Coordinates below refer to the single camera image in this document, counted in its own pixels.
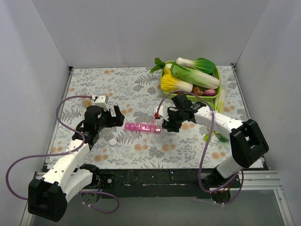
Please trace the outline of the pink weekly pill organizer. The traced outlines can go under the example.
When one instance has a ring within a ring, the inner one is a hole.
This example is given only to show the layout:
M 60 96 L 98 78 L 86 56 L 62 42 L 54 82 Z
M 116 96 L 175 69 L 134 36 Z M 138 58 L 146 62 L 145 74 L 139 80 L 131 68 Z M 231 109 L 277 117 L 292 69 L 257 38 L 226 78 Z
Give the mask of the pink weekly pill organizer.
M 124 125 L 124 129 L 129 131 L 150 132 L 150 133 L 161 132 L 161 127 L 157 125 L 157 121 L 155 119 L 152 119 L 149 124 L 126 122 Z

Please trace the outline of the white bottle cap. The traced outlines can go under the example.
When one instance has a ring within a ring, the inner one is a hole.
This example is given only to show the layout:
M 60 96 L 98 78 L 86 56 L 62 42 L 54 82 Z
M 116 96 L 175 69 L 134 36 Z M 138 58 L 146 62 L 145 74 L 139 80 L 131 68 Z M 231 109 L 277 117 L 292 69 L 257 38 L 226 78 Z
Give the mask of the white bottle cap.
M 116 145 L 116 143 L 117 143 L 117 141 L 115 139 L 111 139 L 109 141 L 109 144 L 112 145 L 112 146 Z

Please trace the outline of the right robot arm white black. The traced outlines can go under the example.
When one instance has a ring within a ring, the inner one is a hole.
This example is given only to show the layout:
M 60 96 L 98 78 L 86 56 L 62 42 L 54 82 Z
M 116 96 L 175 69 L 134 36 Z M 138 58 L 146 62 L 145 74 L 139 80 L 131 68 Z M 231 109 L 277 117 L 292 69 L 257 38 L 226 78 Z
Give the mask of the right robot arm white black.
M 215 187 L 219 190 L 230 183 L 242 169 L 247 169 L 269 151 L 269 146 L 258 123 L 252 119 L 236 120 L 215 111 L 207 102 L 191 102 L 186 93 L 172 98 L 173 107 L 159 104 L 154 116 L 163 119 L 162 128 L 168 132 L 179 132 L 184 121 L 206 126 L 230 141 L 231 156 L 217 165 L 211 174 L 198 177 L 199 186 Z

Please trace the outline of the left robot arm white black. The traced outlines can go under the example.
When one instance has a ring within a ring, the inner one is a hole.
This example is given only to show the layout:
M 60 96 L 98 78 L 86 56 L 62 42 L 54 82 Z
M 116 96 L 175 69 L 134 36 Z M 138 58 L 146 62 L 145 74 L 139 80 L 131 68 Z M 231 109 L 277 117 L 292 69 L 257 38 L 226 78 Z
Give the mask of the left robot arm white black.
M 66 212 L 68 202 L 83 188 L 111 187 L 112 174 L 101 174 L 92 164 L 81 165 L 104 128 L 121 127 L 124 115 L 114 106 L 115 116 L 102 107 L 89 106 L 71 138 L 67 150 L 41 178 L 34 178 L 28 187 L 28 212 L 58 222 Z

